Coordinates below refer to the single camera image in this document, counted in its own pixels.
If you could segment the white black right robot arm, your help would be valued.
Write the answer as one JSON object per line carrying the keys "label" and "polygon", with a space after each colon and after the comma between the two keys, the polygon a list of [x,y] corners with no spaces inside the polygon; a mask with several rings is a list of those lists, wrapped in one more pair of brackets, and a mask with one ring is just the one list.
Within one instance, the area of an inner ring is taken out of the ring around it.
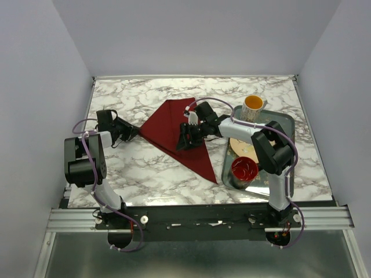
{"label": "white black right robot arm", "polygon": [[200,124],[181,123],[177,151],[198,148],[207,136],[236,139],[253,145],[258,162],[248,157],[235,159],[228,179],[236,189],[246,189],[260,171],[268,175],[270,195],[267,221],[279,227],[288,220],[292,205],[287,196],[286,170],[293,164],[294,144],[278,122],[266,125],[238,123],[227,115],[208,116]]}

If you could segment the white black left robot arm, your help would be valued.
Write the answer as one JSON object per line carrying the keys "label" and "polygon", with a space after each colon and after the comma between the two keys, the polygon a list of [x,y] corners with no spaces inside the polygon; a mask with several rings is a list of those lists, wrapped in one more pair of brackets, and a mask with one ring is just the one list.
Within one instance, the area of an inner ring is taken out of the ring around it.
{"label": "white black left robot arm", "polygon": [[75,137],[64,140],[64,174],[69,184],[84,189],[98,203],[108,221],[117,229],[128,224],[125,202],[114,192],[107,181],[107,165],[104,150],[115,148],[116,140],[127,142],[134,139],[140,129],[119,118],[108,125],[108,130],[76,131],[81,123],[97,121],[94,118],[80,120],[72,128]]}

